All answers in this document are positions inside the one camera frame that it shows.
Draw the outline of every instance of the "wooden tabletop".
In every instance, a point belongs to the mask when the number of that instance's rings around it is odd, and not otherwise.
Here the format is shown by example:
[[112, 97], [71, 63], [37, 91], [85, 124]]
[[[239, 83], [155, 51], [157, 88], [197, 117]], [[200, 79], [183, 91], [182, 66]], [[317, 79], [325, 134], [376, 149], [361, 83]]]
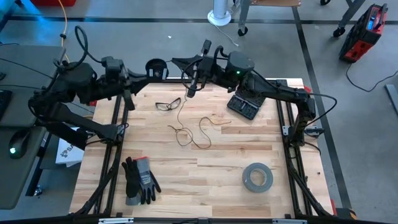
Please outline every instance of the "wooden tabletop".
[[[289, 86], [303, 88], [300, 78], [287, 79], [287, 82]], [[177, 121], [179, 108], [159, 111], [155, 107], [155, 102], [170, 103], [178, 97], [183, 101], [184, 93], [181, 84], [161, 83], [146, 86], [134, 97], [136, 110], [129, 112], [127, 122], [130, 126], [124, 137], [121, 158], [123, 161], [129, 156], [148, 156], [150, 169], [162, 193], [157, 193], [157, 200], [150, 205], [127, 206], [126, 178], [124, 169], [119, 166], [112, 213], [123, 212], [124, 217], [159, 218], [283, 218], [286, 213], [293, 215], [275, 100], [266, 99], [260, 112], [250, 121], [226, 107], [232, 94], [207, 84], [185, 103], [180, 121], [191, 129], [200, 147], [209, 146], [199, 128], [202, 117], [207, 116], [214, 123], [230, 123], [213, 125], [203, 120], [201, 127], [211, 138], [212, 145], [201, 149], [193, 143], [184, 147], [178, 145], [175, 131], [168, 127], [181, 128]], [[111, 122], [115, 98], [98, 102], [95, 121]], [[285, 103], [282, 105], [287, 119]], [[179, 133], [178, 138], [182, 143], [189, 140], [186, 133]], [[316, 144], [311, 138], [306, 141]], [[81, 208], [97, 187], [105, 147], [98, 143], [86, 148], [71, 212]], [[319, 152], [312, 146], [301, 147], [301, 151], [308, 187], [325, 210], [332, 212]], [[243, 186], [243, 169], [253, 162], [261, 162], [272, 170], [274, 183], [267, 192], [255, 194]], [[297, 189], [304, 212], [302, 193]], [[108, 190], [105, 190], [102, 208], [106, 205], [107, 194]]]

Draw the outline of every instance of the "duct tape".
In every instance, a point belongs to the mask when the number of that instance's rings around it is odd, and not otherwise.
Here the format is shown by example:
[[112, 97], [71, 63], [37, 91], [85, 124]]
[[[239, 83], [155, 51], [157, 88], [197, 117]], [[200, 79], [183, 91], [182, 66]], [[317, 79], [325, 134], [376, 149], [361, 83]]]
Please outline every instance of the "duct tape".
[[[250, 175], [253, 171], [258, 171], [264, 175], [264, 182], [261, 185], [256, 185], [251, 180]], [[272, 183], [274, 182], [274, 177], [272, 176], [270, 168], [262, 163], [256, 162], [250, 164], [243, 170], [242, 181], [243, 185], [251, 192], [263, 193], [271, 188]]]

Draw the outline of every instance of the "concrete floor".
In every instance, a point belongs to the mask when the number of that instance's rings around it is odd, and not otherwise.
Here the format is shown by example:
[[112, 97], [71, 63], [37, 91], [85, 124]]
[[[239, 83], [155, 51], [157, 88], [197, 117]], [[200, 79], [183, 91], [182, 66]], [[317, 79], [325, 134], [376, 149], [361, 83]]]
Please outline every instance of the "concrete floor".
[[[79, 0], [67, 9], [68, 17], [118, 17], [118, 18], [181, 18], [205, 19], [212, 8], [212, 0], [200, 4], [194, 0]], [[398, 20], [394, 0], [366, 1], [357, 19], [372, 3], [388, 3], [387, 20]], [[35, 8], [26, 2], [24, 9], [15, 15], [43, 15], [62, 17], [58, 7]], [[348, 5], [344, 0], [332, 0], [327, 6], [319, 1], [302, 0], [298, 9], [303, 20], [340, 20]], [[294, 19], [290, 7], [251, 7], [248, 19]], [[155, 57], [169, 60], [172, 57], [191, 57], [199, 53], [205, 39], [214, 46], [223, 45], [225, 51], [242, 51], [256, 62], [256, 70], [269, 78], [303, 78], [311, 87], [299, 36], [295, 24], [247, 24], [248, 34], [238, 37], [237, 24], [221, 29], [240, 46], [235, 47], [223, 34], [206, 22], [69, 22], [67, 54], [79, 59], [81, 48], [73, 34], [73, 27], [84, 28], [89, 39], [90, 52], [97, 58], [112, 55], [121, 58], [135, 72], [144, 72], [145, 63]], [[63, 22], [9, 21], [0, 33], [2, 42], [28, 45], [60, 45], [59, 33]], [[338, 158], [349, 193], [349, 199], [361, 220], [398, 223], [398, 165], [396, 136], [398, 116], [394, 111], [384, 85], [398, 87], [398, 76], [381, 83], [371, 93], [353, 87], [345, 77], [348, 64], [338, 60], [338, 52], [345, 35], [331, 37], [336, 25], [303, 25], [308, 51], [318, 81], [320, 93], [334, 96], [337, 107], [327, 116]], [[349, 74], [352, 80], [371, 88], [378, 80], [392, 75], [397, 69], [398, 26], [385, 27], [383, 36]], [[98, 74], [100, 65], [93, 64]], [[171, 76], [178, 76], [177, 68], [170, 67]], [[331, 106], [323, 100], [325, 108]], [[329, 186], [330, 196], [337, 207], [341, 205], [331, 160], [324, 137], [318, 141]], [[16, 209], [0, 211], [0, 220], [64, 215], [68, 212], [77, 174], [74, 171], [49, 171], [40, 180], [50, 186], [40, 198], [21, 197]]]

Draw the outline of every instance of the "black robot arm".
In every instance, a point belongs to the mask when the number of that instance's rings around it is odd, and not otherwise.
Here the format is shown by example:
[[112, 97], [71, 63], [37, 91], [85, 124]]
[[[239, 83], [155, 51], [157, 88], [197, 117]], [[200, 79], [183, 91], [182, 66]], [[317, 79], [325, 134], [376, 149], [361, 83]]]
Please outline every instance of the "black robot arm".
[[[134, 110], [131, 95], [139, 93], [148, 83], [161, 82], [169, 75], [166, 63], [159, 59], [151, 64], [151, 72], [137, 74], [126, 69], [122, 60], [105, 57], [101, 60], [105, 74], [99, 78], [88, 63], [67, 69], [75, 63], [58, 69], [57, 78], [47, 88], [34, 93], [29, 100], [29, 108], [48, 131], [80, 149], [86, 146], [86, 131], [97, 134], [104, 141], [118, 142], [121, 127], [86, 119], [72, 113], [64, 103], [72, 102], [76, 96], [80, 103], [88, 105], [92, 101], [110, 100], [113, 96], [122, 95], [128, 110]], [[77, 126], [79, 130], [74, 131], [65, 123]]]
[[[239, 90], [252, 95], [261, 95], [275, 100], [295, 103], [298, 108], [295, 124], [289, 128], [289, 144], [304, 145], [304, 129], [307, 123], [315, 119], [315, 101], [302, 88], [291, 88], [280, 83], [271, 84], [260, 74], [254, 71], [254, 62], [241, 52], [231, 52], [226, 55], [223, 47], [218, 46], [214, 56], [207, 56], [211, 42], [206, 40], [203, 44], [202, 54], [192, 58], [173, 58], [172, 62], [181, 70], [181, 78], [184, 74], [192, 79], [188, 88], [188, 97], [195, 96], [195, 92], [202, 90], [206, 82], [212, 82], [226, 88], [228, 93]], [[225, 68], [217, 64], [217, 59], [226, 60]]]

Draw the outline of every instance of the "white paper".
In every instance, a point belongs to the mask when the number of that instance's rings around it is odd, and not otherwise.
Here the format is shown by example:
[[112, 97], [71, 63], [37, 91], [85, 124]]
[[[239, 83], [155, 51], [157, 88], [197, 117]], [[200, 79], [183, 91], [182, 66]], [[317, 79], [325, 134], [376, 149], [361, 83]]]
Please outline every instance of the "white paper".
[[73, 166], [83, 160], [85, 152], [76, 146], [72, 146], [70, 143], [63, 139], [60, 139], [58, 144], [57, 158], [55, 159], [56, 164], [66, 164], [67, 167]]

